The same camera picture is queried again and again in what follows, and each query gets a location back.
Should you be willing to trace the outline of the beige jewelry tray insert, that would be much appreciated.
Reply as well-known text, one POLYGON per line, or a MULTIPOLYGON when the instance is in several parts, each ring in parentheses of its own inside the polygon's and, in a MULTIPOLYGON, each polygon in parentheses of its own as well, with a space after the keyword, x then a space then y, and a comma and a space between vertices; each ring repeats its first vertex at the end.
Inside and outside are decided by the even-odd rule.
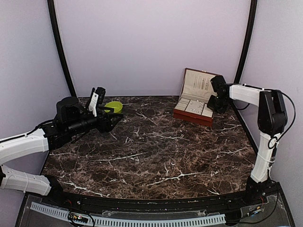
POLYGON ((205 102, 187 98, 180 98, 174 110, 209 118, 213 118, 214 115, 213 111, 207 107, 205 102))

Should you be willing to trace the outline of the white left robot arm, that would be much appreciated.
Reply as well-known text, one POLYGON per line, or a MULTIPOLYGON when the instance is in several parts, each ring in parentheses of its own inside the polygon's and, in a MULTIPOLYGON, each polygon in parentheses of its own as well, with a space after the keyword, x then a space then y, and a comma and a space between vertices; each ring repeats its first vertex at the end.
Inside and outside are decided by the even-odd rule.
POLYGON ((34 153, 61 148, 93 129, 110 132, 122 120, 123 114, 109 107, 98 107, 102 102, 93 95, 87 107, 78 98, 66 97, 56 104, 56 116, 36 126, 32 131, 0 141, 0 187, 48 196, 56 206, 63 206, 67 196, 60 183, 51 175, 33 175, 9 168, 5 163, 34 153))

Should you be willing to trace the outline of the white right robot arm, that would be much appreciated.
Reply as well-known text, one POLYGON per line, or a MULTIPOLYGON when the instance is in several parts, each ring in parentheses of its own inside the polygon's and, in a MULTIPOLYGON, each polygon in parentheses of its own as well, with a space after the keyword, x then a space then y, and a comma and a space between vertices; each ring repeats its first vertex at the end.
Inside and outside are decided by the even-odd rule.
POLYGON ((228 84, 223 76, 211 80, 215 92, 210 96, 207 107, 216 113, 224 113, 233 100, 258 107, 258 129, 260 144, 256 163, 247 180, 242 194, 242 202, 252 205, 260 197, 262 187, 269 180, 269 173, 276 159, 280 139, 289 130, 284 97, 286 94, 276 89, 258 88, 250 85, 228 84))

